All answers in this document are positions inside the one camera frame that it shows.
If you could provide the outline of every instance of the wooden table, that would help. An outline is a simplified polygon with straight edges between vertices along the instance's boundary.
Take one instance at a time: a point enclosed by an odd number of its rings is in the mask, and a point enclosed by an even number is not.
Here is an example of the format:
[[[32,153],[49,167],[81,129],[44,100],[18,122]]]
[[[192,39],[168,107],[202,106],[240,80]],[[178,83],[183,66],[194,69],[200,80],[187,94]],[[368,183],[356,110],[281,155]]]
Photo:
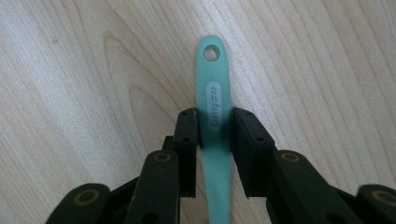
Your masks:
[[[0,223],[43,223],[76,186],[114,189],[195,106],[195,51],[218,35],[235,106],[330,184],[396,188],[393,0],[0,1]],[[181,223],[207,223],[196,199]],[[235,167],[232,223],[269,223]]]

